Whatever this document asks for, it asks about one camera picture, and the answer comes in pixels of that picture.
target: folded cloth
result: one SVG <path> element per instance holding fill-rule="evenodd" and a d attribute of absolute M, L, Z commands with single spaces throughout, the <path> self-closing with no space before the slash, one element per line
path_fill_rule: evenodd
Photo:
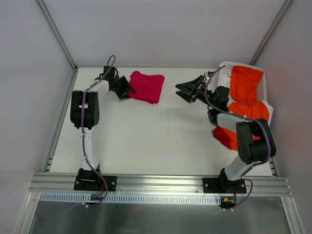
<path fill-rule="evenodd" d="M 232 69 L 230 95 L 234 102 L 229 110 L 249 118 L 264 118 L 269 121 L 269 110 L 265 103 L 257 97 L 257 85 L 263 71 L 244 66 L 235 66 Z M 230 149 L 237 150 L 236 133 L 226 128 L 217 127 L 213 130 L 214 137 Z"/>
<path fill-rule="evenodd" d="M 161 88 L 165 77 L 162 75 L 144 75 L 134 71 L 130 76 L 130 85 L 136 94 L 128 92 L 127 95 L 133 99 L 146 101 L 150 104 L 159 102 Z"/>

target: pink cloth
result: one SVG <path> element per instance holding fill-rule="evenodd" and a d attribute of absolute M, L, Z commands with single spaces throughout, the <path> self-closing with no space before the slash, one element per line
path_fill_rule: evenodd
<path fill-rule="evenodd" d="M 136 91 L 127 93 L 133 99 L 146 101 L 150 104 L 157 104 L 165 77 L 162 75 L 144 75 L 134 71 L 130 76 L 130 85 Z"/>

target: gray floor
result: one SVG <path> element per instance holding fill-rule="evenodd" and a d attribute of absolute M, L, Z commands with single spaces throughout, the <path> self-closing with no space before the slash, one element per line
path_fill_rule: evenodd
<path fill-rule="evenodd" d="M 57 215 L 73 205 L 41 202 L 40 212 Z M 233 212 L 217 206 L 101 204 L 77 206 L 56 217 L 35 215 L 31 234 L 290 234 L 280 198 L 250 197 Z"/>

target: perforated metal strip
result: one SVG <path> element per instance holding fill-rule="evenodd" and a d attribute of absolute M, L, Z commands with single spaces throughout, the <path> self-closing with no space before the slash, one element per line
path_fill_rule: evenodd
<path fill-rule="evenodd" d="M 40 201 L 61 202 L 97 202 L 91 201 L 88 193 L 41 193 Z M 108 194 L 105 203 L 139 203 L 139 204 L 193 204 L 220 205 L 220 196 L 214 195 L 127 195 Z"/>

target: orange cloth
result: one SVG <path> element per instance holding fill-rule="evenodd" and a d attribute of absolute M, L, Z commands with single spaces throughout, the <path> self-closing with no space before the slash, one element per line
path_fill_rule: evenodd
<path fill-rule="evenodd" d="M 264 118 L 269 121 L 268 108 L 257 98 L 256 87 L 262 76 L 263 71 L 243 66 L 233 67 L 230 94 L 235 102 L 232 102 L 228 107 L 230 111 L 248 118 Z M 222 144 L 237 150 L 236 133 L 226 128 L 217 127 L 213 130 L 213 134 Z"/>

